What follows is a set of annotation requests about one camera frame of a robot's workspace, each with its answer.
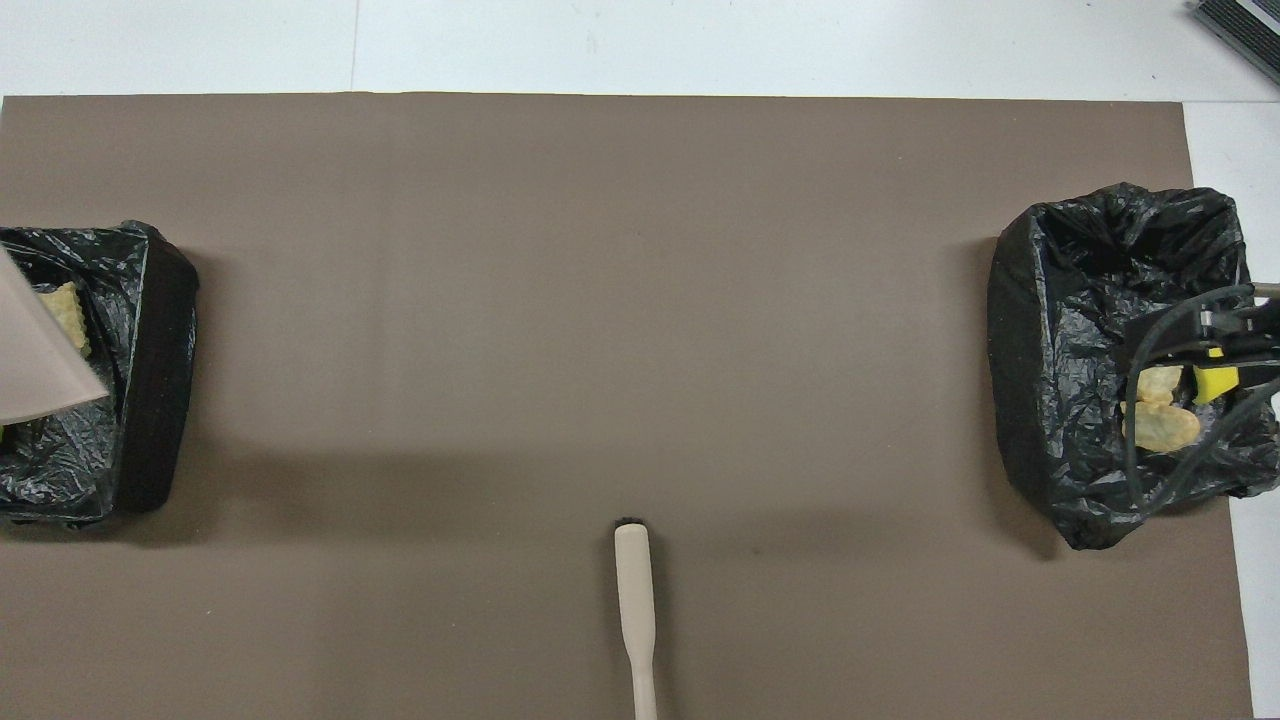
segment trash bag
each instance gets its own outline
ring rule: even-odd
[[[1033,205],[1001,233],[987,286],[1000,452],[1009,482],[1071,547],[1111,547],[1161,510],[1143,498],[1155,497],[1196,447],[1139,450],[1135,497],[1124,470],[1119,407],[1125,323],[1247,282],[1235,202],[1207,188],[1149,192],[1116,184]],[[1174,404],[1197,414],[1203,437],[1248,392],[1238,388],[1201,406],[1190,402],[1193,395],[1180,387]],[[1162,507],[1275,488],[1276,429],[1263,404]]]
[[[155,228],[0,228],[32,287],[72,282],[109,395],[5,428],[0,516],[78,525],[169,497],[196,347],[192,264]]]

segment beige food item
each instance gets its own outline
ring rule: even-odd
[[[1138,374],[1138,400],[1155,405],[1171,405],[1174,402],[1174,391],[1181,379],[1181,365],[1147,368]]]
[[[1172,452],[1196,442],[1199,418],[1190,410],[1138,401],[1134,405],[1134,445],[1155,452]],[[1126,411],[1120,404],[1120,411]]]
[[[88,357],[88,337],[84,336],[84,310],[76,296],[76,283],[63,283],[54,292],[40,293],[45,307],[54,314],[63,332],[70,338],[81,356]]]

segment black plastic bag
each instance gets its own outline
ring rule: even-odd
[[[1125,480],[1125,323],[1248,279],[1235,202],[1212,190],[1117,184],[1033,205],[1001,234],[987,286],[1000,451],[1009,482],[1071,547],[1111,547],[1160,510],[1139,507]],[[1197,414],[1203,437],[1245,392],[1203,406],[1192,405],[1190,395],[1179,388],[1175,405]],[[1254,421],[1216,443],[1166,506],[1275,488],[1276,429],[1263,405]],[[1192,447],[1139,450],[1144,498]]]
[[[178,460],[196,347],[189,261],[152,227],[0,228],[42,292],[76,283],[88,363],[109,395],[5,428],[0,516],[92,523],[164,505]]]

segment white table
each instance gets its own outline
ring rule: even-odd
[[[1179,0],[0,0],[0,95],[1181,101],[1197,183],[1239,201],[1254,275],[1280,278],[1280,86]],[[1254,712],[1280,716],[1280,574],[1270,564],[1280,493],[1233,501],[1231,520]]]

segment brown surface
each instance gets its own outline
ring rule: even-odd
[[[1249,714],[1225,502],[1075,553],[1005,484],[991,237],[1190,181],[1176,105],[6,99],[0,223],[204,278],[174,496],[0,548],[6,717]]]

